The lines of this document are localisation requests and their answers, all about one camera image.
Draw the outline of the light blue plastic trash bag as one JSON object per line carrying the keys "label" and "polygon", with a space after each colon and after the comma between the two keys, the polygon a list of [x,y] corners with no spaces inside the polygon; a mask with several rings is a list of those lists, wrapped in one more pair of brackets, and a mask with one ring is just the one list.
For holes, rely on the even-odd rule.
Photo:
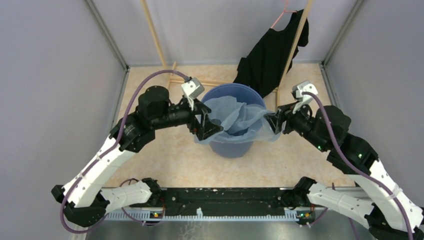
{"label": "light blue plastic trash bag", "polygon": [[233,96],[214,97],[208,100],[204,97],[202,102],[211,109],[209,118],[219,120],[224,130],[206,140],[198,140],[195,136],[194,142],[197,144],[274,142],[281,136],[280,133],[274,134],[265,120],[264,115],[270,114],[271,111],[264,106],[238,102]]}

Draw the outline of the blue plastic trash bin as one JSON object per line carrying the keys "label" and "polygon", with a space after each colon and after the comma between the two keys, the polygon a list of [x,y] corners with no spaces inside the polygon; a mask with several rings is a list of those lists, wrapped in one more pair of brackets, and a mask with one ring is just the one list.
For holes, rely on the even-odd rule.
{"label": "blue plastic trash bin", "polygon": [[195,137],[195,143],[209,145],[214,153],[232,159],[244,156],[253,142],[263,137],[263,115],[268,111],[254,89],[239,83],[222,84],[209,90],[201,101],[211,109],[208,116],[218,120],[223,131],[206,140]]}

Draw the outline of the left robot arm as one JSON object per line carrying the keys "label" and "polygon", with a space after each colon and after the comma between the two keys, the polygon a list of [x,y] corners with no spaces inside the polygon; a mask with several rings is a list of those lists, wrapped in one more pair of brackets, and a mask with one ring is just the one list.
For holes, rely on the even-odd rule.
{"label": "left robot arm", "polygon": [[185,125],[201,141],[221,133],[223,127],[218,120],[209,118],[210,112],[197,99],[190,102],[183,97],[173,104],[167,88],[149,87],[139,96],[135,111],[119,120],[87,166],[72,181],[52,189],[60,203],[62,225],[74,223],[87,229],[121,208],[163,205],[162,190],[155,179],[144,178],[115,188],[106,188],[105,183],[123,163],[155,139],[156,130]]}

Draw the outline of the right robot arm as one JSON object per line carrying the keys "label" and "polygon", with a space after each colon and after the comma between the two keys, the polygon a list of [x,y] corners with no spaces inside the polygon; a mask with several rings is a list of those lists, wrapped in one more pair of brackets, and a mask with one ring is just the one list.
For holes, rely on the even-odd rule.
{"label": "right robot arm", "polygon": [[358,184],[368,195],[359,199],[302,177],[283,195],[287,207],[320,205],[366,228],[378,240],[421,240],[424,209],[414,204],[385,170],[377,152],[364,139],[349,133],[351,119],[333,105],[311,115],[309,105],[296,112],[293,105],[280,106],[264,118],[276,133],[298,133],[327,160]]}

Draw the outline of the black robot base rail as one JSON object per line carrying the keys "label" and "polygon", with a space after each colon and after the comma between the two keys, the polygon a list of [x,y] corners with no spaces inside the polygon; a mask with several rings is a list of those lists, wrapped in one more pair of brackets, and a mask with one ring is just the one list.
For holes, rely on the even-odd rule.
{"label": "black robot base rail", "polygon": [[301,191],[280,187],[170,187],[132,207],[163,210],[166,217],[282,217],[289,211],[301,220],[317,217],[315,205]]}

